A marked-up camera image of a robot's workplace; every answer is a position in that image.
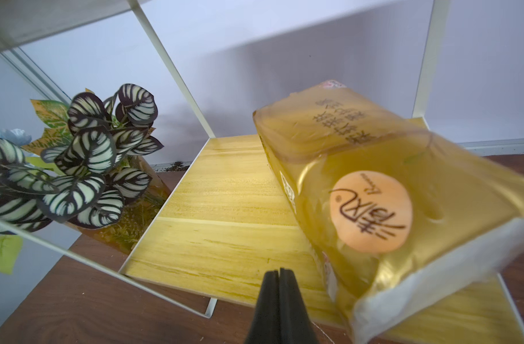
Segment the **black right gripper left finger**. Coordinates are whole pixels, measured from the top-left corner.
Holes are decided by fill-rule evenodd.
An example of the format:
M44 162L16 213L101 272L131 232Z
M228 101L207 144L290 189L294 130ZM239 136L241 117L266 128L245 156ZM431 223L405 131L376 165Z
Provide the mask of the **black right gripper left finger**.
M244 344L280 343L279 274L265 273Z

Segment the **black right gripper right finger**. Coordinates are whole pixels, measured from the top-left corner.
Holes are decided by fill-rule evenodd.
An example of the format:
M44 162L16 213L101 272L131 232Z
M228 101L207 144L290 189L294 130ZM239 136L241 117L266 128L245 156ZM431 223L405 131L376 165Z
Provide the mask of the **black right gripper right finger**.
M294 272L279 272L280 342L284 344L318 344L316 334L301 296Z

